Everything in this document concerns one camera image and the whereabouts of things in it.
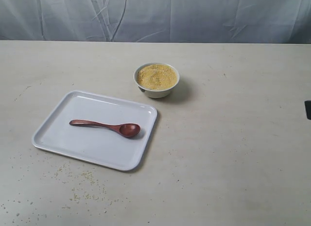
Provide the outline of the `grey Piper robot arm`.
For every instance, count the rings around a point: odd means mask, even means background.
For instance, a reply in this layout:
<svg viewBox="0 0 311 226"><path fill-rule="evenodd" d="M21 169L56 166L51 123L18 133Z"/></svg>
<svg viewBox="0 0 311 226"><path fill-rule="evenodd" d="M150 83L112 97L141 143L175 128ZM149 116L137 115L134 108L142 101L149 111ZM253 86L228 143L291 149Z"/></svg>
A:
<svg viewBox="0 0 311 226"><path fill-rule="evenodd" d="M306 117L308 120L311 120L311 100L305 101L304 104L305 104Z"/></svg>

